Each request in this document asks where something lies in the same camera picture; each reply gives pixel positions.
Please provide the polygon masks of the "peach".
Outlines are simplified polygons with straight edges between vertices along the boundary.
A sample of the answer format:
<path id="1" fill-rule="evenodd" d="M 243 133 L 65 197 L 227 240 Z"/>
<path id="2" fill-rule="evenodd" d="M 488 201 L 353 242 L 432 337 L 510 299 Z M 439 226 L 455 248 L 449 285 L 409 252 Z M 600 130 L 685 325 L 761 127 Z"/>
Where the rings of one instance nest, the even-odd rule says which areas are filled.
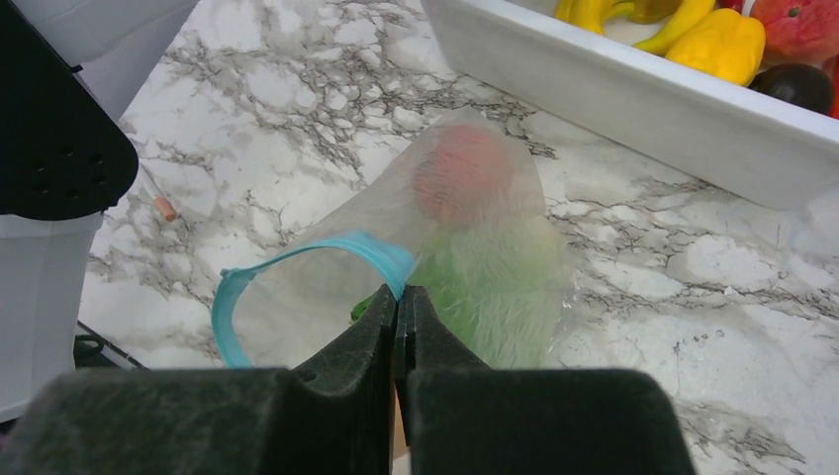
<path id="1" fill-rule="evenodd" d="M 500 136 L 458 125 L 441 131 L 429 158 L 418 165 L 412 187 L 429 218 L 465 227 L 483 221 L 514 175 L 514 162 Z"/>
<path id="2" fill-rule="evenodd" d="M 838 0 L 758 0 L 750 16 L 764 26 L 768 64 L 821 63 L 838 54 Z"/>

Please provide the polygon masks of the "yellow pepper front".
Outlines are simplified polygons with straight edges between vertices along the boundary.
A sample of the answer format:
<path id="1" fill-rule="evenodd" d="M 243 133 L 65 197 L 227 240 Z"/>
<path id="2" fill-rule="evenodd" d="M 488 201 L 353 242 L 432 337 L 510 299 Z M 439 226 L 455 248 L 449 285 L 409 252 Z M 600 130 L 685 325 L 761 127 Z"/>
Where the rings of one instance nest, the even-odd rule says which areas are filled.
<path id="1" fill-rule="evenodd" d="M 665 58 L 732 84 L 748 86 L 762 64 L 766 38 L 759 20 L 722 8 L 678 38 Z"/>

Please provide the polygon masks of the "orange carrot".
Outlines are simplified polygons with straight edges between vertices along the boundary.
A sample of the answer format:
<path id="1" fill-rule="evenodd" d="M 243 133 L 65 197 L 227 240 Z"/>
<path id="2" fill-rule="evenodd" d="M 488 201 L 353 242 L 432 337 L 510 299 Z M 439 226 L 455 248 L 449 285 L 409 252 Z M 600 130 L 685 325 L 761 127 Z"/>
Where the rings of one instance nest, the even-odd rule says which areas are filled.
<path id="1" fill-rule="evenodd" d="M 833 91 L 833 102 L 829 109 L 828 115 L 834 119 L 839 118 L 839 57 L 835 56 L 833 59 L 832 65 L 829 67 L 828 71 L 830 72 L 831 82 L 832 82 L 832 91 Z"/>

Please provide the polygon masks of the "green lettuce head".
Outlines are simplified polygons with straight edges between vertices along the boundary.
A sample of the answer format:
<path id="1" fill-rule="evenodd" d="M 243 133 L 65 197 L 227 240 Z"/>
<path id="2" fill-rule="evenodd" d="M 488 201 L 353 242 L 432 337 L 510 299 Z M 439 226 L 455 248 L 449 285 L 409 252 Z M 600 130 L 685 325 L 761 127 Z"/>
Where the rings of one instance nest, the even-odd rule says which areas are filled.
<path id="1" fill-rule="evenodd" d="M 410 251 L 408 282 L 427 291 L 439 319 L 494 368 L 543 365 L 573 265 L 543 215 L 501 214 L 465 227 L 429 220 L 374 233 Z"/>

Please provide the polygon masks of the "yellow banana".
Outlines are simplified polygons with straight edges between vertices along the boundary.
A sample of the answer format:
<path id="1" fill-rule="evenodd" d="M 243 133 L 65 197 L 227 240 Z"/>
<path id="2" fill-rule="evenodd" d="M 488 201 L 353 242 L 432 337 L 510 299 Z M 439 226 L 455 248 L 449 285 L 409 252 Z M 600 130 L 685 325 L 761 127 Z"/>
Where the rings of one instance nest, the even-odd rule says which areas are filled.
<path id="1" fill-rule="evenodd" d="M 713 0 L 685 0 L 679 1 L 670 19 L 652 37 L 633 44 L 635 48 L 664 55 L 675 42 L 700 20 L 707 17 L 715 8 Z"/>

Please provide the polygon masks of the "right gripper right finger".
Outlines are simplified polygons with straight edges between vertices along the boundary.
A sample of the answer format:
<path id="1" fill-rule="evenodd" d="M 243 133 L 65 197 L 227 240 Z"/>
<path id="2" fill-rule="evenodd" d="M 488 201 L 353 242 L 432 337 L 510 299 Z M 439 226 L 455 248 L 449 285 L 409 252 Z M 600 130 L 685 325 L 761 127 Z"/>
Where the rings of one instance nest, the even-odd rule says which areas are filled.
<path id="1" fill-rule="evenodd" d="M 408 287 L 396 383 L 415 474 L 691 474 L 673 407 L 628 369 L 495 370 Z"/>

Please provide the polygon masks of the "clear zip top bag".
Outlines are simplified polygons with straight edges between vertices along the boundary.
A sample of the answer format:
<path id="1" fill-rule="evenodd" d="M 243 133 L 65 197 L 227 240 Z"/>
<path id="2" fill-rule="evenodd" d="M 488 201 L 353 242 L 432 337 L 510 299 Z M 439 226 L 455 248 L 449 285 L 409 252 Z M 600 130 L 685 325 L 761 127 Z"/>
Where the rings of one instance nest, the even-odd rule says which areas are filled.
<path id="1" fill-rule="evenodd" d="M 294 366 L 356 323 L 379 289 L 402 297 L 420 286 L 490 366 L 539 367 L 574 273 L 527 147 L 461 108 L 280 254 L 224 270 L 211 325 L 228 367 Z"/>

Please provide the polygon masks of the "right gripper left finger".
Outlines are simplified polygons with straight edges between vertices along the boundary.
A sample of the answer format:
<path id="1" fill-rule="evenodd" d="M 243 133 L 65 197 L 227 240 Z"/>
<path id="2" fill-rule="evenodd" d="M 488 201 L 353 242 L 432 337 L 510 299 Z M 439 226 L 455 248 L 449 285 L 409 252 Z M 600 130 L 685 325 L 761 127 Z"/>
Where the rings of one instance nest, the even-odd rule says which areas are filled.
<path id="1" fill-rule="evenodd" d="M 51 382 L 1 453 L 5 474 L 388 474 L 393 325 L 363 317 L 296 368 L 91 369 Z"/>

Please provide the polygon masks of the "small pink-tipped stick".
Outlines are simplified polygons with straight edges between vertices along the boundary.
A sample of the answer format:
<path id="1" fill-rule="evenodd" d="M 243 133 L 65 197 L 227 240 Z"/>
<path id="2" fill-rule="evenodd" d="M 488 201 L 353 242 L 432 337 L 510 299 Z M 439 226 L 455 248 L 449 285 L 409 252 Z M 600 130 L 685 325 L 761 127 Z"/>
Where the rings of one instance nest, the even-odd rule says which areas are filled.
<path id="1" fill-rule="evenodd" d="M 143 189 L 149 195 L 153 205 L 164 221 L 171 223 L 177 218 L 177 213 L 161 189 L 156 185 L 152 175 L 143 164 L 140 164 L 139 177 Z"/>

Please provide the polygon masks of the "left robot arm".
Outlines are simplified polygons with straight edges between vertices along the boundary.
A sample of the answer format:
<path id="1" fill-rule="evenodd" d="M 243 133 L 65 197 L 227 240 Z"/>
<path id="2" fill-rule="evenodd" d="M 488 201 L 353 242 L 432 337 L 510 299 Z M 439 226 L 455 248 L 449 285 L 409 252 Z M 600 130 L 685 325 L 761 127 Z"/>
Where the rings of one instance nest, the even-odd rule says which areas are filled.
<path id="1" fill-rule="evenodd" d="M 1 5 L 1 419 L 72 355 L 88 254 L 139 173 L 119 120 L 191 1 Z"/>

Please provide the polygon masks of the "dark purple plum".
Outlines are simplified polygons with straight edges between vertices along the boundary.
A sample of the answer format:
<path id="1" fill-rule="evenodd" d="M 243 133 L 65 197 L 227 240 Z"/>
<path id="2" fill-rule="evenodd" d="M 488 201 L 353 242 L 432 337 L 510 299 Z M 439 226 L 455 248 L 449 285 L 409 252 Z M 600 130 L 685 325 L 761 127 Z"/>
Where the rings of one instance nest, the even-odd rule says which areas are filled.
<path id="1" fill-rule="evenodd" d="M 758 73 L 748 88 L 809 111 L 828 115 L 833 83 L 821 69 L 803 63 L 779 64 Z"/>

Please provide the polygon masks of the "white plastic bin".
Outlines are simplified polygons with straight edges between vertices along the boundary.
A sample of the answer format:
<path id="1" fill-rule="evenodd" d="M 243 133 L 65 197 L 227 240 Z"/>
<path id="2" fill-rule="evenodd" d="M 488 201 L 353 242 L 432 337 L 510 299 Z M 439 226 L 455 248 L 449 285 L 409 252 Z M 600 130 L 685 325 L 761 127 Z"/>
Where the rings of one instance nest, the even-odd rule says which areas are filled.
<path id="1" fill-rule="evenodd" d="M 426 1 L 457 71 L 756 204 L 838 187 L 835 119 L 556 20 L 551 1 Z"/>

